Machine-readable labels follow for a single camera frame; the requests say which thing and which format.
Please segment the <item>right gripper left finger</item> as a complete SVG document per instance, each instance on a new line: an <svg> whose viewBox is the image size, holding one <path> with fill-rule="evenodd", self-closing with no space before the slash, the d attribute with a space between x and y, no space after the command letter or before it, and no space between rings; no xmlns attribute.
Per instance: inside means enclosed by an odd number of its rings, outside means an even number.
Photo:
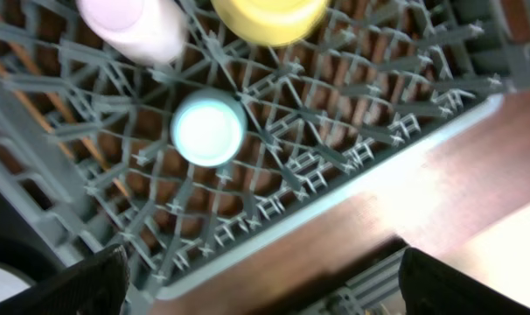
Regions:
<svg viewBox="0 0 530 315"><path fill-rule="evenodd" d="M119 315L128 288L127 253L114 244L0 302L0 315Z"/></svg>

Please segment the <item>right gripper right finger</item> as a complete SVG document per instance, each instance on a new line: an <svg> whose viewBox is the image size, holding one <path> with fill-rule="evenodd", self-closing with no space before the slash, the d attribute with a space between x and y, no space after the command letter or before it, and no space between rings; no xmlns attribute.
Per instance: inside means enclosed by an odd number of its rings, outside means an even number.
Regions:
<svg viewBox="0 0 530 315"><path fill-rule="evenodd" d="M417 248L403 253L399 287L407 315L530 315L530 308Z"/></svg>

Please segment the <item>grey plate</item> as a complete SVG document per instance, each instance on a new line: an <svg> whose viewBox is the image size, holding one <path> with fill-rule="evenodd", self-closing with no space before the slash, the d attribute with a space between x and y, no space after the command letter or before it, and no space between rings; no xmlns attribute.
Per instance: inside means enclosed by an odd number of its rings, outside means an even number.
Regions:
<svg viewBox="0 0 530 315"><path fill-rule="evenodd" d="M35 283L21 270L0 262L0 302L30 289Z"/></svg>

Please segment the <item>wooden chopstick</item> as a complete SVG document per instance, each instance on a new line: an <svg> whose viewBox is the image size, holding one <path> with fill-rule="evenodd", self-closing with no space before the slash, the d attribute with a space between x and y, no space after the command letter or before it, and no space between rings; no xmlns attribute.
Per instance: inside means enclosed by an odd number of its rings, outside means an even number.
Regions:
<svg viewBox="0 0 530 315"><path fill-rule="evenodd" d="M0 62L0 76L2 79L7 79L9 76L8 71L3 67L3 65ZM53 127L49 124L49 122L43 117L43 115L40 113L38 108L35 106L35 104L31 101L31 99L21 91L13 91L13 94L17 97L17 99L24 105L26 110L31 114L32 118L47 132L53 131ZM59 147L63 151L65 155L67 155L69 158L71 158L72 161L75 160L75 155L73 152L65 145L65 144L59 144Z"/></svg>
<svg viewBox="0 0 530 315"><path fill-rule="evenodd" d="M0 15L1 26L6 26L2 16ZM33 79L38 79L42 74L38 65L32 60L31 56L26 52L24 47L20 44L16 44L12 41L8 42L8 46L15 53L17 58L23 63L24 67L32 74ZM45 92L47 98L51 104L62 114L63 118L67 123L71 123L72 127L77 126L77 120L75 119L71 109L63 102L61 97L56 92ZM90 155L96 160L98 165L103 170L103 175L109 175L110 163L102 156L101 152L96 148L94 141L90 136L79 136L80 141L88 150ZM120 181L119 178L113 178L111 182L122 192L124 196L129 197L130 192L126 186Z"/></svg>

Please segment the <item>blue plastic cup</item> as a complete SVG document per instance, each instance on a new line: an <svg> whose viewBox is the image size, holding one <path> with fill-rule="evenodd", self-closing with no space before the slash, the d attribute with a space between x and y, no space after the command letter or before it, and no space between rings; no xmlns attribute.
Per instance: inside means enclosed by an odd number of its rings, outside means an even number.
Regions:
<svg viewBox="0 0 530 315"><path fill-rule="evenodd" d="M215 168L237 155L247 126L241 101L227 92L205 88L180 102L171 120L171 141L188 162Z"/></svg>

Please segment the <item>pink plastic cup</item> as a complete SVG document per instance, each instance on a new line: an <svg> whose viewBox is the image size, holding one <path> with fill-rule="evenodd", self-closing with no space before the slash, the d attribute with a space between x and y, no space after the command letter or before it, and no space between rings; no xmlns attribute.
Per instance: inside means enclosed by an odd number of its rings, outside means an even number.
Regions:
<svg viewBox="0 0 530 315"><path fill-rule="evenodd" d="M173 0L77 0L76 4L96 35L137 64L165 65L185 49L187 21Z"/></svg>

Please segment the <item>yellow plastic bowl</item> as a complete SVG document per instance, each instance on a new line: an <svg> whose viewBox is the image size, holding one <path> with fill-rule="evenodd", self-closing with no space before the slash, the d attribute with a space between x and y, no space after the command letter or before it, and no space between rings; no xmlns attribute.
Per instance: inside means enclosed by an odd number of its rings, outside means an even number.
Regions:
<svg viewBox="0 0 530 315"><path fill-rule="evenodd" d="M310 35L325 17L329 0L212 0L236 36L259 46L286 46Z"/></svg>

